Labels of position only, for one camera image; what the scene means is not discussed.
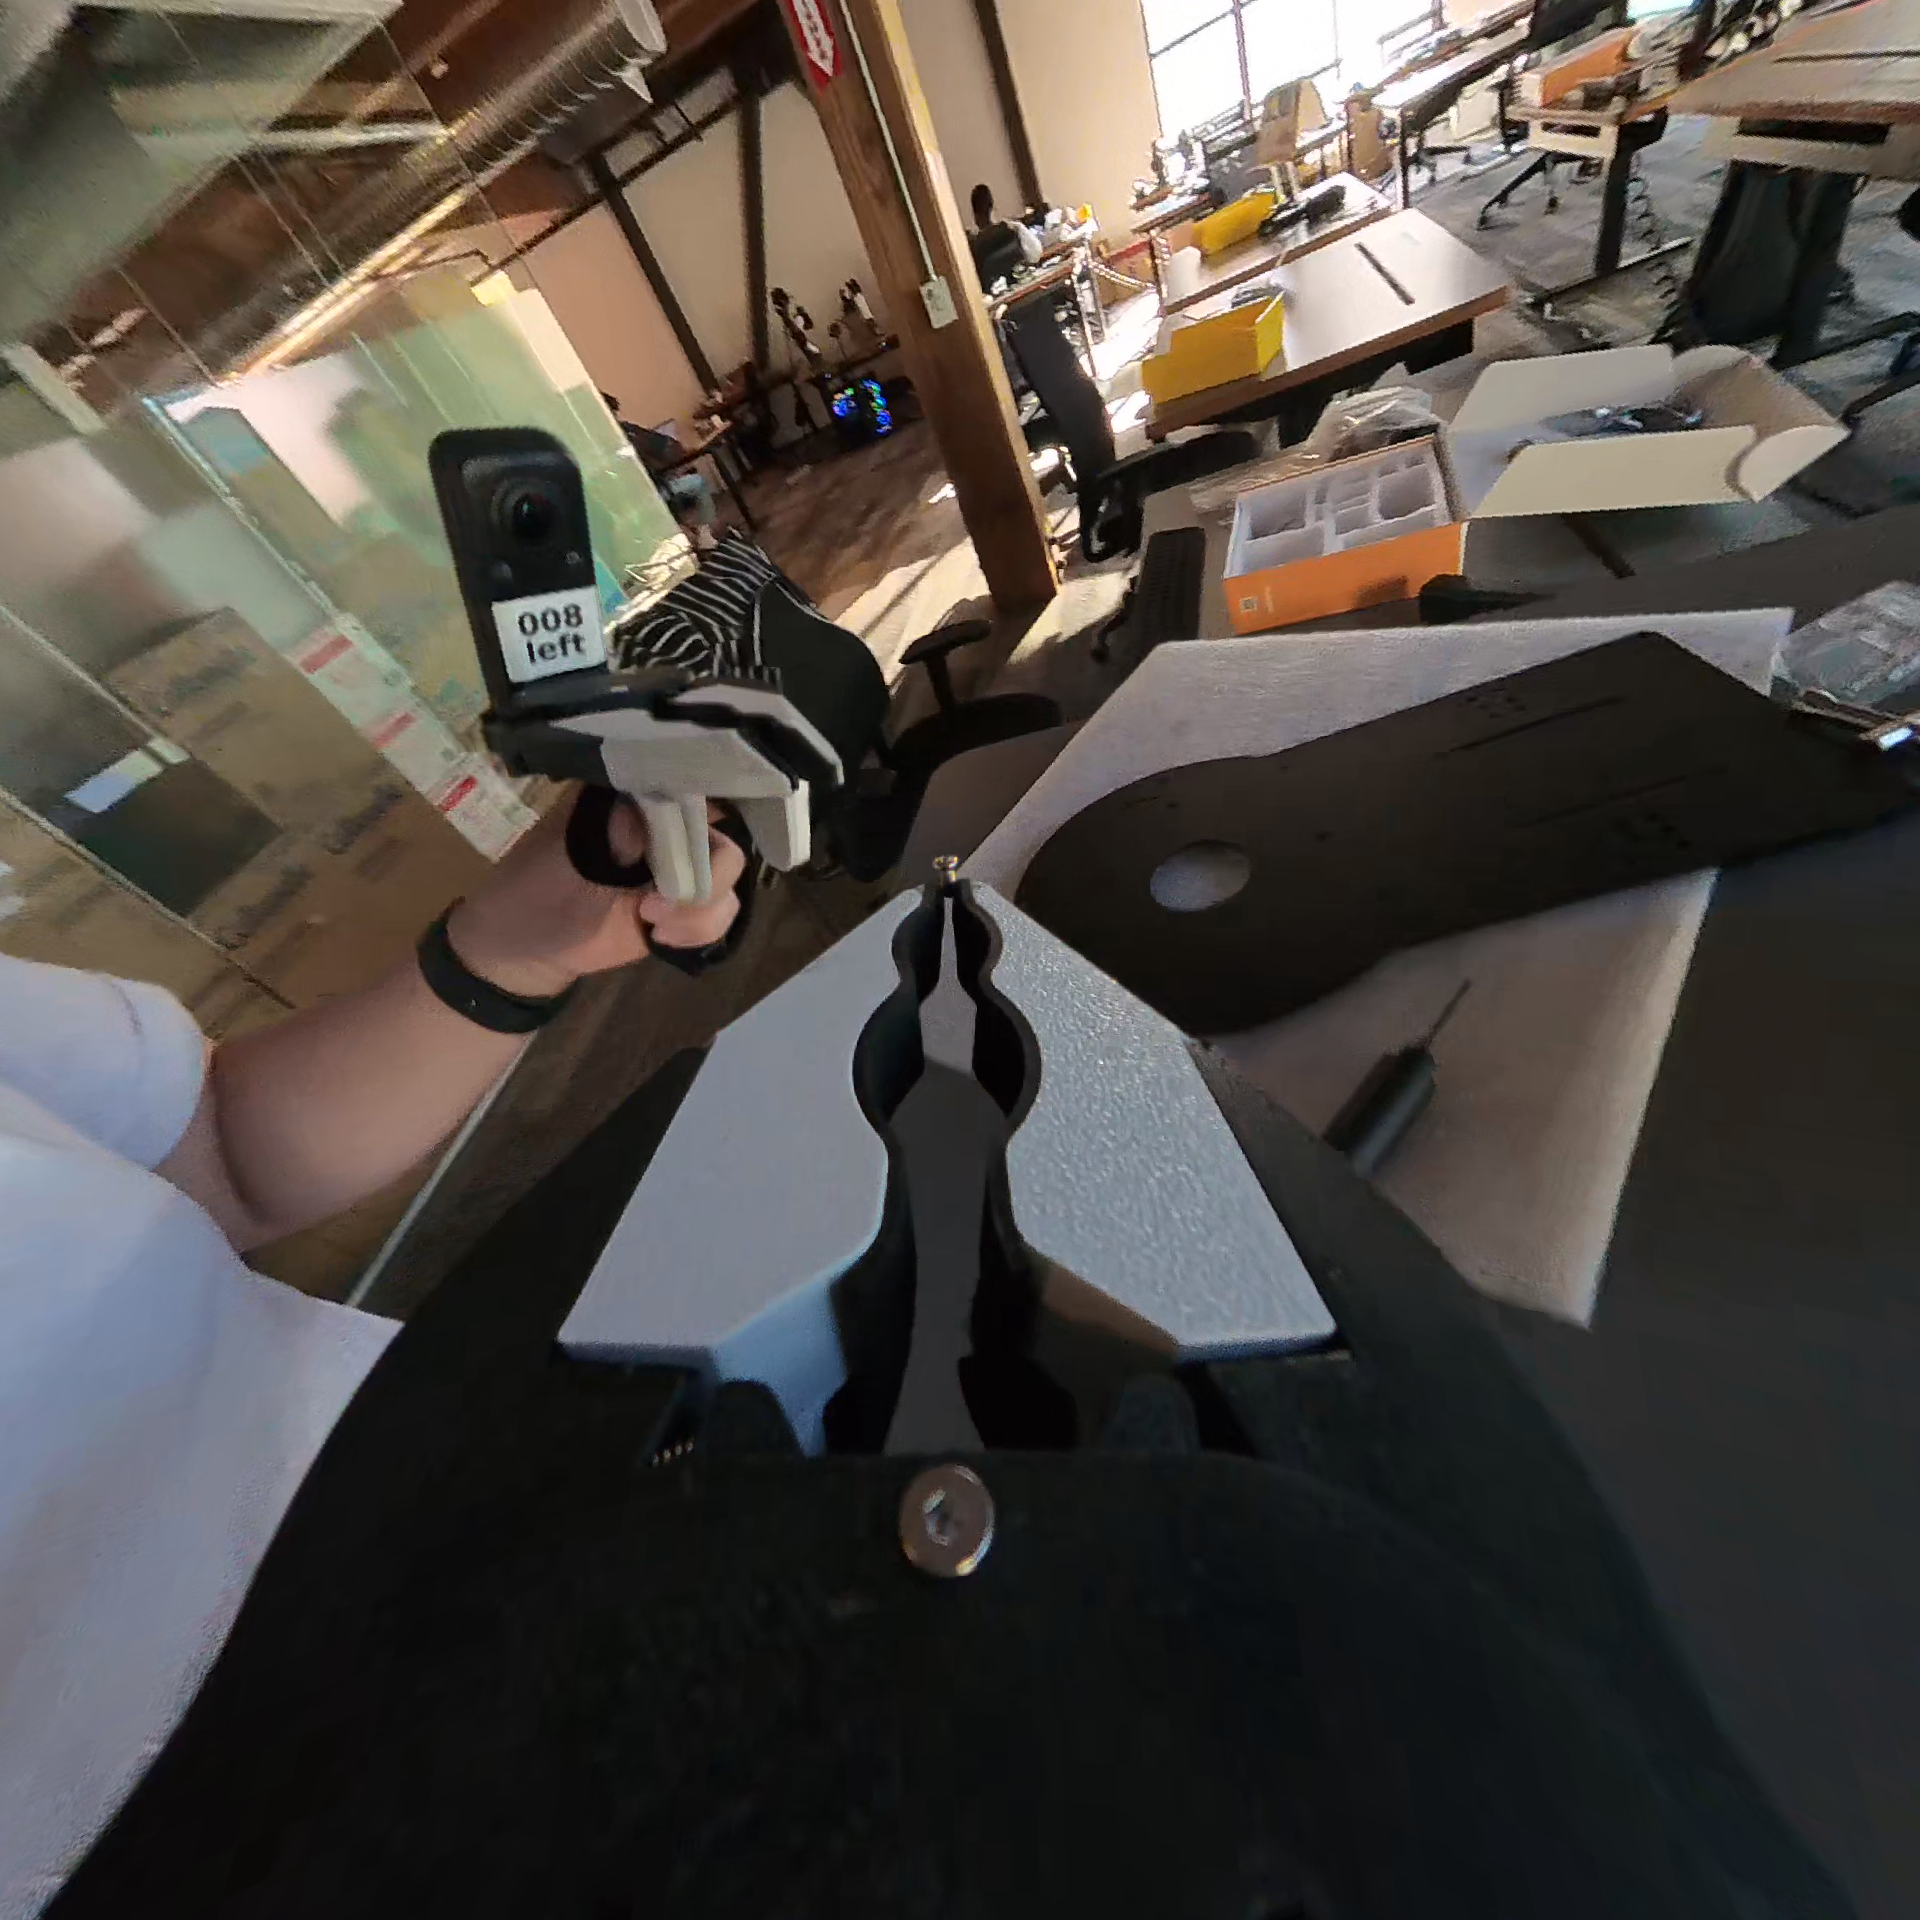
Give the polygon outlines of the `black metal base plate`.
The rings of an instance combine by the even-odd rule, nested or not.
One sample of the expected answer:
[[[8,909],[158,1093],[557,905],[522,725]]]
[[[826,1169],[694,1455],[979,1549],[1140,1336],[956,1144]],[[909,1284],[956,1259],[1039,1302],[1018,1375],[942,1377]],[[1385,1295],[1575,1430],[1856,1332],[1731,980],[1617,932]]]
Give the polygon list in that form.
[[[1080,810],[1015,905],[1214,1040],[1406,948],[1869,829],[1916,750],[1638,631],[1359,729],[1198,762]]]

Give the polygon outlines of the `zebra striped cushion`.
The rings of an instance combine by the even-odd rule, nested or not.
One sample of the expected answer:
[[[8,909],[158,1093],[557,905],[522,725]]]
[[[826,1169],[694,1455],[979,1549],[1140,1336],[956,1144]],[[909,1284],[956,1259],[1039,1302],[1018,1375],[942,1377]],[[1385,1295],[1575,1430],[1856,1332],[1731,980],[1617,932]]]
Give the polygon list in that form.
[[[615,671],[763,680],[760,598],[794,583],[752,538],[726,535],[653,607],[611,628]]]

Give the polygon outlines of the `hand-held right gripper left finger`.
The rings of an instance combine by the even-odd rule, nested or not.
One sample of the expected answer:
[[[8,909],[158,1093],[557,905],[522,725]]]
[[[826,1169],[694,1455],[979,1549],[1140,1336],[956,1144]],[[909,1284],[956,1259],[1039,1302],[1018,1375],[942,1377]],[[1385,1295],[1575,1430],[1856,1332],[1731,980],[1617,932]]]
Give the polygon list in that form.
[[[557,1346],[766,1389],[803,1455],[879,1455],[916,1315],[898,1108],[946,897],[909,889],[704,1051]]]

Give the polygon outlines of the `white open box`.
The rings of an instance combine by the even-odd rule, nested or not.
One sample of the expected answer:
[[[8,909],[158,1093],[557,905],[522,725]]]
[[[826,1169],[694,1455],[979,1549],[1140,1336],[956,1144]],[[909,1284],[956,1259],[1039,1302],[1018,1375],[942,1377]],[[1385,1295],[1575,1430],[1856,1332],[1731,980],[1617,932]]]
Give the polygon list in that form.
[[[1473,521],[1758,503],[1847,437],[1735,347],[1491,363],[1443,433]]]

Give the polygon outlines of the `black office chair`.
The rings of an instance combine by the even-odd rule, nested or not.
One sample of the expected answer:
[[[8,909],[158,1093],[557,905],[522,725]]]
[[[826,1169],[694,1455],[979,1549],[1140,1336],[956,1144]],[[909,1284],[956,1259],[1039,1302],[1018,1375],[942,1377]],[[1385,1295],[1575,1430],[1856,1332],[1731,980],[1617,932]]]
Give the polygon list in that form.
[[[1064,722],[1039,693],[961,700],[950,653],[993,637],[982,616],[946,622],[904,651],[935,689],[935,711],[890,729],[890,686],[861,637],[834,628],[814,606],[775,583],[758,594],[754,637],[780,693],[831,746],[843,765],[834,786],[814,790],[814,861],[826,874],[875,883],[907,845],[923,790],[961,756],[993,748]]]
[[[1120,458],[1105,406],[1050,311],[1042,304],[1015,306],[1005,329],[1012,356],[1075,475],[1077,541],[1088,562],[1140,553],[1141,503],[1150,498],[1260,458],[1260,436],[1246,428],[1209,428],[1192,441],[1166,441]]]

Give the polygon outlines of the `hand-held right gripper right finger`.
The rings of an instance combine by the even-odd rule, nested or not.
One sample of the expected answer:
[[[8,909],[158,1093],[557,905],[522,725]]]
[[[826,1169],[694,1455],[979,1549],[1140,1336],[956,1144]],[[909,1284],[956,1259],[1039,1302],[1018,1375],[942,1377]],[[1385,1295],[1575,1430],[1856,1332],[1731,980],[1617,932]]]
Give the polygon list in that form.
[[[986,1448],[1088,1448],[1140,1377],[1335,1349],[1183,1028],[972,883],[961,983],[1001,1119],[961,1356]]]

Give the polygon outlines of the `orange box with foam insert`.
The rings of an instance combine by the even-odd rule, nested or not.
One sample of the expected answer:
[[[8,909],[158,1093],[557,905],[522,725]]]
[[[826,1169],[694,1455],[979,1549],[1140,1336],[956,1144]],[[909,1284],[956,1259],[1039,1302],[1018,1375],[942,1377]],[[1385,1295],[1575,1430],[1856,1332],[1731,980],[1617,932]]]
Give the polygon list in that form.
[[[1461,571],[1465,529],[1440,433],[1251,488],[1228,523],[1228,631],[1258,637],[1417,598]]]

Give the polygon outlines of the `black keyboard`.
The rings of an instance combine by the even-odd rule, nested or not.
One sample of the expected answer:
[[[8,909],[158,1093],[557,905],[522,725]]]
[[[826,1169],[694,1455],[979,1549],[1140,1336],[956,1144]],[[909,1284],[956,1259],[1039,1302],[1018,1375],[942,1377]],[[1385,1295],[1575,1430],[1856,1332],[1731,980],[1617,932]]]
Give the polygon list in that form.
[[[1127,615],[1127,662],[1200,637],[1209,534],[1175,527],[1145,538]]]

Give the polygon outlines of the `grey desk with wood edge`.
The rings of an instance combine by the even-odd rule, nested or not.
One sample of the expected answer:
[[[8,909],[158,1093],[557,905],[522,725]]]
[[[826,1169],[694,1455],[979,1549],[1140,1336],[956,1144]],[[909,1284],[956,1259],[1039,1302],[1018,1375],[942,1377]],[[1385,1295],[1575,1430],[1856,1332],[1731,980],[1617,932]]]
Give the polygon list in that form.
[[[1477,347],[1477,325],[1515,296],[1511,277],[1426,212],[1393,212],[1278,270],[1283,352],[1258,376],[1152,403],[1150,441],[1200,424],[1307,421],[1393,367],[1426,372]]]
[[[1802,12],[1667,103],[1705,151],[1755,168],[1916,184],[1916,4]]]

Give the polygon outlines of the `black wristband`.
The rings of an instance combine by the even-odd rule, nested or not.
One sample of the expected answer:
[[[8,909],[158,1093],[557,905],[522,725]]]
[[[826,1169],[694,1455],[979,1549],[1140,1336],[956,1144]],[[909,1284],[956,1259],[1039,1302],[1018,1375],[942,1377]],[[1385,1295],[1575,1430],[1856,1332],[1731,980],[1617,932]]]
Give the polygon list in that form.
[[[424,991],[433,997],[433,1003],[440,1003],[462,1022],[502,1040],[527,1040],[547,1022],[556,1022],[572,1007],[578,985],[563,985],[556,997],[522,997],[473,972],[449,940],[449,918],[459,905],[462,897],[455,897],[422,932],[415,948],[416,978]]]

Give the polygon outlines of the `group of clear screw bags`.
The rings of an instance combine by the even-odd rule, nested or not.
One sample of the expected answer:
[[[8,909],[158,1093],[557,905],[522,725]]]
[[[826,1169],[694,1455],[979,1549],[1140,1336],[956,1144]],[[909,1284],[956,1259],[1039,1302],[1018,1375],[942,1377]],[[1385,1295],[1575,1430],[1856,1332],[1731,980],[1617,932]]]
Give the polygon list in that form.
[[[1879,586],[1791,631],[1772,677],[1850,708],[1916,711],[1916,588]]]

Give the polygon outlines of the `person's white shirt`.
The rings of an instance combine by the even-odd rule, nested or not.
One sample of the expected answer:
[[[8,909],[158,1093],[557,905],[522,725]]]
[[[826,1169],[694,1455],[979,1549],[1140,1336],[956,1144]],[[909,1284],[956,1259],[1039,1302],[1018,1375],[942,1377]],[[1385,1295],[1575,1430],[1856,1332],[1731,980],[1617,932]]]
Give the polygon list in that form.
[[[4,1917],[156,1759],[397,1332],[158,1175],[203,1086],[162,985],[4,957]]]

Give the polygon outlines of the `white foam sheet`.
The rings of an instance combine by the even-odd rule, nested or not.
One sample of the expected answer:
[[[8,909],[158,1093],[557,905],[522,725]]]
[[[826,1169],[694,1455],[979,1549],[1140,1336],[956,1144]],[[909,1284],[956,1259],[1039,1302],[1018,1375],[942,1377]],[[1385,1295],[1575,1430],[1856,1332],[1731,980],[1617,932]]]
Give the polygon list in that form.
[[[1515,616],[1160,648],[995,817],[965,874],[1012,896],[1053,829],[1140,779],[1297,748],[1642,628],[1764,689],[1788,612]],[[1437,1096],[1385,1165],[1382,1189],[1483,1295],[1585,1323],[1714,884],[1708,868],[1417,948],[1322,1007],[1218,1048],[1320,1129],[1362,1069],[1424,1033],[1470,980],[1437,1042]]]

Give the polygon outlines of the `black screwdriver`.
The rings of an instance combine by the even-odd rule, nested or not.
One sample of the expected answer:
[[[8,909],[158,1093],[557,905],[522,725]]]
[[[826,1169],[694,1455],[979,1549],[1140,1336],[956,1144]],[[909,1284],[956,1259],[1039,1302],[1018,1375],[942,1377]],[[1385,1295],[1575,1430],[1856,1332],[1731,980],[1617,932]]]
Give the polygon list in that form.
[[[1470,991],[1473,980],[1461,980],[1415,1042],[1375,1057],[1359,1088],[1329,1116],[1322,1141],[1359,1175],[1375,1179],[1430,1112],[1437,1088],[1434,1044]]]

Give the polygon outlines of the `person's left forearm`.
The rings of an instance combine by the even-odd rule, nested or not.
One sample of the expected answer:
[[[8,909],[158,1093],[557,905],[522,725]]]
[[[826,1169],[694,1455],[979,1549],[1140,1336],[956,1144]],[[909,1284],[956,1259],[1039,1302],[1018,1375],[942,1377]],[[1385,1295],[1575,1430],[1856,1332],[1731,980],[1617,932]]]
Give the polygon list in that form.
[[[358,1209],[433,1155],[522,1044],[455,1012],[415,960],[397,965],[371,985],[212,1044],[156,1179],[235,1250],[259,1250]]]

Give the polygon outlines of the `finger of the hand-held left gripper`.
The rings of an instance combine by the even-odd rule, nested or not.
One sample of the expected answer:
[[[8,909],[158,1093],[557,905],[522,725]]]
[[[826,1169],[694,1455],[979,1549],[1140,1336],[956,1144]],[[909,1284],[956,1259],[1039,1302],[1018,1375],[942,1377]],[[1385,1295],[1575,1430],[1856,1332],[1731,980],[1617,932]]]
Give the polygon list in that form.
[[[777,873],[814,858],[805,782],[758,750],[605,750],[611,786],[636,803],[655,880],[707,880],[707,803],[731,807]]]
[[[611,786],[839,786],[844,779],[830,737],[763,683],[640,693],[556,729],[597,746]]]

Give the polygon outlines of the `wooden support post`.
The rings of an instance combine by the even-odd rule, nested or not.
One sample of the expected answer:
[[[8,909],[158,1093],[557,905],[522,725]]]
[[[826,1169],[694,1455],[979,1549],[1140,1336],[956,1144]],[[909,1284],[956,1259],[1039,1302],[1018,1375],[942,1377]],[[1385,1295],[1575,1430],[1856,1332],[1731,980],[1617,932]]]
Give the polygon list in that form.
[[[898,4],[780,4],[995,612],[1059,588],[1032,458]]]

